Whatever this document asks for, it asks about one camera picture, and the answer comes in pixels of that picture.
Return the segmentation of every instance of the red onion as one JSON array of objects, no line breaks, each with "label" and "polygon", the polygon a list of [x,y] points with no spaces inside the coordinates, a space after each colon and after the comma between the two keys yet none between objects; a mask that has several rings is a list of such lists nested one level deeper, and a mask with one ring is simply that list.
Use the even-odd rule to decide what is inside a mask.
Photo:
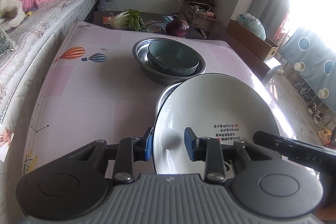
[{"label": "red onion", "polygon": [[166,32],[175,37],[184,37],[189,30],[189,24],[180,19],[178,16],[173,16],[173,20],[166,25]]}]

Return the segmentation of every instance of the hand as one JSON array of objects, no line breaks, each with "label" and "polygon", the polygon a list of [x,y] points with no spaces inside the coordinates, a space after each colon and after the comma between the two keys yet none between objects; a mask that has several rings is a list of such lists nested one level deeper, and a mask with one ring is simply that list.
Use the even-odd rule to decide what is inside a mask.
[{"label": "hand", "polygon": [[315,215],[320,220],[335,220],[336,219],[336,203],[326,207],[318,208]]},{"label": "hand", "polygon": [[7,128],[0,135],[0,147],[2,147],[5,143],[8,142],[8,146],[10,146],[12,140],[12,133]]}]

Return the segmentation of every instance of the plastic bag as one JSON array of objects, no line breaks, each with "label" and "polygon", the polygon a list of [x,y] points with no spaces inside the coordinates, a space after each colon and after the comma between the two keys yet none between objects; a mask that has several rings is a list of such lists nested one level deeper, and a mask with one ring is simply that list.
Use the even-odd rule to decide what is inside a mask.
[{"label": "plastic bag", "polygon": [[259,19],[250,14],[241,14],[237,16],[236,20],[240,25],[253,32],[256,36],[260,37],[260,39],[266,39],[265,29]]}]

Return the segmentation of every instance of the metal screw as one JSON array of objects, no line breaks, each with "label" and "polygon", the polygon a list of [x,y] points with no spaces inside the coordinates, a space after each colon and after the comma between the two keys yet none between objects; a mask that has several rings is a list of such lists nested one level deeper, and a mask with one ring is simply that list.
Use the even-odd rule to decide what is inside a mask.
[{"label": "metal screw", "polygon": [[221,181],[224,179],[224,175],[222,175],[221,173],[214,172],[214,173],[209,173],[207,175],[207,178],[212,181]]},{"label": "metal screw", "polygon": [[120,173],[116,173],[114,175],[114,178],[116,180],[119,180],[119,181],[127,181],[127,180],[130,180],[131,179],[131,175],[129,173],[126,173],[126,172],[120,172]]}]

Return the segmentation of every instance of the ribbed gray surface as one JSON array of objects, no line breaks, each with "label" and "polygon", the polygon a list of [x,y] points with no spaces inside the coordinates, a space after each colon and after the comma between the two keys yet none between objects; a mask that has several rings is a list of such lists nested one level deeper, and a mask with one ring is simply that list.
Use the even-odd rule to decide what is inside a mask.
[{"label": "ribbed gray surface", "polygon": [[21,224],[317,224],[314,216],[276,221],[255,216],[234,203],[222,186],[199,175],[142,174],[117,186],[97,209],[76,220],[50,222],[27,217]]}]

